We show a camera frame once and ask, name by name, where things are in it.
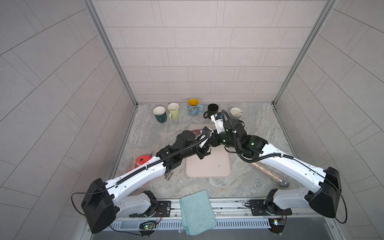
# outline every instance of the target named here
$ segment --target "black cable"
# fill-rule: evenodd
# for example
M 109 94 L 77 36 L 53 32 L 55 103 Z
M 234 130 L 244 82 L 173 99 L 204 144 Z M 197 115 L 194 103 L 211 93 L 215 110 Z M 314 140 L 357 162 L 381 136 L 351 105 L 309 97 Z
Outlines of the black cable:
M 109 227 L 110 227 L 112 230 L 116 231 L 116 232 L 124 232 L 124 231 L 117 231 L 117 230 L 114 229 L 111 225 L 109 225 Z M 125 232 L 125 233 L 129 233 L 129 234 L 136 235 L 136 236 L 142 236 L 141 234 L 132 233 L 132 232 Z
M 101 190 L 101 191 L 98 191 L 98 192 L 75 192 L 74 194 L 71 195 L 72 206 L 75 208 L 75 210 L 76 210 L 79 214 L 85 216 L 85 214 L 84 214 L 84 213 L 81 213 L 81 212 L 76 208 L 76 206 L 74 205 L 74 203 L 73 203 L 73 195 L 75 195 L 75 194 L 98 194 L 98 193 L 101 193 L 101 192 L 103 192 L 103 191 L 107 191 L 108 189 L 110 189 L 110 188 L 112 188 L 112 187 L 114 187 L 114 186 L 111 186 L 111 187 L 109 187 L 109 188 L 107 188 L 107 189 L 104 189 L 104 190 Z

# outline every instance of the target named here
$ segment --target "blue patterned mug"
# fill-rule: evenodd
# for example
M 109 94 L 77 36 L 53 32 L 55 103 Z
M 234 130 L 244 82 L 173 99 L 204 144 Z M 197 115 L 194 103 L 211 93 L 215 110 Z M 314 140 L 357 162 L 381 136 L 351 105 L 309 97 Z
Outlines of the blue patterned mug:
M 204 106 L 199 104 L 199 101 L 195 98 L 188 100 L 188 113 L 191 116 L 196 116 L 199 113 L 204 113 Z

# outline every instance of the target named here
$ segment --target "white wall tile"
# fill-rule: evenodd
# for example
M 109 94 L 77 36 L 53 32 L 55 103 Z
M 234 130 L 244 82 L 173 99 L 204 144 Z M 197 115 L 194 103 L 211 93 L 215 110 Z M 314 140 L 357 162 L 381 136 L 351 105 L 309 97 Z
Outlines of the white wall tile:
M 74 121 L 79 127 L 82 127 L 84 121 L 77 115 L 68 105 L 65 105 L 62 112 L 67 115 L 72 121 Z
M 124 75 L 129 83 L 146 83 L 143 67 L 122 67 Z
M 0 204 L 0 233 L 4 239 L 14 239 L 30 209 Z
M 275 11 L 275 14 L 273 16 L 272 23 L 271 23 L 271 27 L 277 27 L 277 25 L 279 24 L 281 14 L 283 13 L 283 10 L 285 7 L 285 3 L 286 3 L 286 1 L 279 1 L 278 2 L 277 8 L 276 8 L 276 11 Z
M 270 27 L 277 1 L 226 1 L 223 26 Z
M 156 26 L 150 1 L 97 1 L 106 26 Z
M 68 101 L 67 105 L 81 117 L 83 121 L 86 121 L 105 89 L 106 86 L 99 74 L 93 71 Z
M 232 28 L 174 28 L 178 48 L 229 48 Z
M 278 48 L 286 28 L 233 28 L 231 48 Z
M 104 30 L 107 33 L 107 37 L 113 48 L 126 48 L 124 40 L 121 36 L 120 28 L 107 27 L 104 28 Z
M 348 44 L 343 49 L 343 52 L 345 54 L 349 54 L 351 50 L 356 46 L 356 44 L 360 41 L 360 39 L 364 36 L 364 34 L 368 31 L 370 26 L 363 24 L 359 28 L 359 30 L 355 33 L 355 35 L 352 37 L 352 39 L 348 42 Z
M 353 193 L 361 192 L 361 191 L 378 187 L 378 186 L 381 186 L 381 184 L 375 176 L 370 176 L 370 177 L 361 179 L 349 185 Z
M 94 108 L 67 152 L 67 156 L 85 165 L 107 119 Z
M 16 69 L 25 79 L 35 87 L 39 86 L 42 80 L 27 66 L 12 50 L 1 55 L 13 68 Z
M 276 105 L 276 108 L 279 111 L 281 118 L 283 119 L 283 123 L 288 131 L 288 134 L 291 135 L 296 130 L 296 127 L 291 117 L 289 116 L 283 101 L 279 101 Z
M 287 28 L 279 48 L 301 48 L 312 28 Z
M 225 102 L 257 102 L 259 94 L 223 94 L 222 101 Z
M 11 175 L 15 168 L 15 165 L 0 160 L 0 185 L 3 185 L 5 180 Z
M 127 48 L 175 48 L 173 28 L 120 28 Z
M 307 120 L 304 112 L 300 113 L 299 116 L 297 116 L 297 118 L 293 121 L 293 123 L 295 124 L 301 138 L 305 142 L 305 146 L 308 148 L 308 151 L 311 154 L 313 160 L 317 160 L 327 153 L 327 150 L 321 143 L 319 137 L 316 135 L 316 132 L 313 130 L 311 124 Z
M 379 237 L 373 225 L 350 227 L 349 228 L 355 238 L 358 237 Z
M 112 61 L 111 59 L 108 57 L 106 57 L 99 65 L 101 71 L 103 72 L 105 78 L 106 78 L 106 82 L 107 85 L 112 81 L 112 79 L 116 76 L 116 70 L 112 64 Z
M 59 113 L 3 186 L 40 196 L 79 131 L 79 126 Z
M 194 82 L 232 82 L 235 67 L 193 67 Z
M 292 139 L 293 145 L 296 147 L 297 151 L 299 152 L 300 160 L 307 163 L 314 162 L 297 130 L 291 134 L 291 139 Z
M 384 69 L 381 64 L 384 55 L 381 45 L 383 41 L 384 33 L 370 28 L 348 54 L 382 81 L 384 81 Z
M 382 238 L 384 236 L 383 220 L 377 214 L 381 212 L 382 208 L 380 206 L 381 200 L 384 198 L 384 188 L 383 186 L 375 187 L 372 189 L 368 189 L 362 192 L 358 192 L 355 194 L 359 203 L 361 204 L 364 211 L 367 213 L 369 219 L 371 220 L 375 230 L 378 232 L 379 236 Z
M 0 54 L 37 33 L 12 0 L 2 1 L 0 16 Z
M 276 94 L 259 94 L 258 102 L 272 102 L 276 98 Z
M 17 7 L 32 24 L 32 26 L 36 29 L 37 32 L 41 32 L 45 29 L 24 0 L 13 0 L 13 2 L 17 5 Z
M 371 170 L 331 118 L 326 120 L 316 133 L 347 183 L 372 176 Z
M 32 209 L 39 197 L 14 191 L 12 189 L 0 188 L 0 204 Z
M 299 52 L 300 48 L 270 48 L 263 66 L 290 67 Z
M 216 26 L 217 1 L 160 1 L 163 26 Z
M 212 66 L 213 48 L 168 48 L 170 66 Z
M 257 82 L 253 94 L 276 94 L 281 87 L 281 83 Z
M 68 157 L 67 155 L 64 156 L 63 160 L 61 161 L 61 164 L 66 166 L 67 168 L 70 168 L 74 170 L 75 172 L 81 174 L 81 172 L 84 169 L 84 166 L 80 163 L 76 162 L 72 158 Z
M 221 48 L 219 66 L 257 66 L 261 48 Z
M 118 51 L 126 67 L 164 66 L 160 48 L 119 48 Z
M 363 130 L 358 132 L 353 137 L 349 138 L 349 142 L 353 146 L 356 146 L 357 144 L 361 143 L 365 139 L 375 135 L 376 133 L 378 133 L 380 131 L 381 131 L 381 129 L 375 123 L 372 123 L 368 127 L 364 128 Z
M 96 44 L 91 41 L 61 65 L 55 74 L 75 93 L 102 60 Z
M 301 80 L 311 91 L 319 83 L 324 74 L 323 70 L 321 70 L 321 68 L 319 68 L 319 66 L 317 66 L 308 56 L 304 58 L 297 70 L 297 75 L 299 75 Z
M 357 152 L 364 159 L 381 184 L 384 183 L 384 173 L 380 171 L 384 166 L 381 157 L 383 140 L 384 132 L 381 131 L 355 146 Z
M 111 145 L 112 143 L 113 137 L 115 136 L 115 132 L 119 126 L 122 116 L 123 112 L 116 104 L 100 134 L 100 138 L 104 140 L 104 142 L 108 145 Z
M 84 9 L 82 2 L 76 0 L 25 0 L 45 28 Z
M 183 94 L 183 102 L 187 102 L 191 98 L 197 98 L 200 103 L 221 102 L 222 94 Z
M 158 95 L 158 94 L 146 94 L 145 99 L 149 103 L 155 103 L 155 102 L 181 102 L 182 100 L 182 95 L 180 94 L 170 94 L 170 95 Z
M 0 79 L 0 119 L 3 119 L 35 89 L 35 86 L 1 57 Z
M 151 1 L 152 9 L 153 9 L 153 16 L 155 18 L 155 24 L 157 27 L 163 26 L 163 22 L 161 20 L 161 12 L 160 12 L 160 6 L 159 1 Z
M 340 169 L 336 166 L 333 160 L 328 161 L 327 163 L 323 164 L 320 167 L 322 167 L 323 169 L 327 169 L 328 167 L 333 167 L 334 169 L 340 172 Z M 343 191 L 343 197 L 347 205 L 348 226 L 354 227 L 354 226 L 362 226 L 362 225 L 371 225 L 372 224 L 371 221 L 369 220 L 364 210 L 360 206 L 360 203 L 356 199 L 355 195 L 352 193 L 342 173 L 340 174 L 340 181 L 341 181 L 341 189 Z M 345 216 L 345 208 L 344 208 L 343 200 L 339 201 L 338 210 L 343 214 L 343 216 Z
M 355 64 L 352 59 L 320 36 L 316 38 L 308 56 L 336 83 Z
M 136 94 L 169 94 L 167 83 L 132 83 Z
M 49 236 L 49 239 L 69 239 L 71 237 L 72 231 L 76 226 L 77 220 L 78 218 L 76 217 L 60 215 L 55 227 L 51 232 L 51 235 Z
M 300 83 L 297 90 L 293 94 L 293 97 L 299 104 L 311 125 L 325 113 L 325 109 L 304 83 Z
M 79 42 L 68 24 L 62 21 L 12 51 L 41 79 L 46 79 L 79 49 Z
M 316 98 L 347 138 L 373 123 L 332 79 L 323 85 Z
M 361 25 L 361 22 L 333 10 L 321 29 L 320 36 L 343 50 Z
M 249 91 L 251 83 L 230 82 L 230 83 L 216 83 L 216 94 L 246 94 Z
M 173 83 L 175 94 L 210 94 L 211 83 Z
M 124 90 L 124 86 L 116 75 L 109 86 L 105 89 L 104 93 L 100 97 L 100 103 L 104 106 L 108 113 L 111 113 L 115 103 L 119 99 L 121 92 Z
M 225 1 L 217 1 L 216 27 L 223 26 Z
M 384 31 L 384 19 L 382 10 L 384 2 L 381 0 L 355 0 L 346 11 L 348 16 L 353 17 L 369 26 Z
M 87 10 L 84 9 L 83 11 L 76 13 L 71 16 L 71 19 L 86 43 L 97 36 L 97 31 L 87 13 Z
M 77 181 L 75 187 L 72 190 L 74 192 L 84 192 L 87 191 L 91 182 L 97 179 L 97 175 L 100 171 L 101 165 L 103 164 L 104 158 L 107 155 L 107 151 L 105 151 L 100 145 L 96 144 L 94 149 L 92 150 L 91 155 L 89 156 L 88 162 L 82 171 L 79 180 Z M 76 207 L 80 207 L 80 202 L 83 200 L 83 196 L 79 194 L 75 194 L 73 196 L 73 202 Z M 68 205 L 72 206 L 71 199 L 67 199 L 66 202 Z
M 293 116 L 293 114 L 299 108 L 299 104 L 297 104 L 292 94 L 287 90 L 284 92 L 283 96 L 281 97 L 281 101 L 284 103 L 284 106 L 287 109 L 289 116 Z
M 287 1 L 278 26 L 313 27 L 324 3 L 324 1 Z
M 54 74 L 40 84 L 0 122 L 0 159 L 19 164 L 71 96 Z
M 149 68 L 153 82 L 188 82 L 187 67 Z
M 60 165 L 15 239 L 48 239 L 79 175 Z

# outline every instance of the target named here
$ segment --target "teal cloth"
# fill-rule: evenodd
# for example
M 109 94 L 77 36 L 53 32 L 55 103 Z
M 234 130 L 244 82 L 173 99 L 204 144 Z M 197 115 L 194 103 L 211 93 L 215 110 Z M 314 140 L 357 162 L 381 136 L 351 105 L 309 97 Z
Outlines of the teal cloth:
M 216 226 L 206 190 L 180 199 L 181 218 L 187 235 L 198 235 Z

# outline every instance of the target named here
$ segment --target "mug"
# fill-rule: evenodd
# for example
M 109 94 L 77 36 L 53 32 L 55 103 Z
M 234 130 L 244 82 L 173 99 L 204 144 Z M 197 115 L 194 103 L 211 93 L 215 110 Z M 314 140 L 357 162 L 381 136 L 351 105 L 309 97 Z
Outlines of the mug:
M 188 100 L 188 113 L 191 116 L 196 116 L 199 113 L 204 112 L 204 106 L 199 104 L 199 101 L 195 98 L 191 98 Z
M 178 118 L 180 115 L 179 105 L 177 103 L 170 103 L 168 105 L 169 118 Z
M 167 120 L 167 113 L 166 113 L 166 108 L 165 107 L 156 107 L 153 109 L 153 114 L 156 117 L 156 120 L 159 123 L 165 123 Z
M 240 108 L 231 108 L 230 116 L 233 117 L 233 118 L 240 119 L 240 116 L 241 116 L 242 113 L 243 113 L 243 111 L 241 111 Z
M 211 103 L 208 105 L 208 111 L 203 114 L 204 118 L 211 119 L 211 116 L 218 112 L 218 105 Z

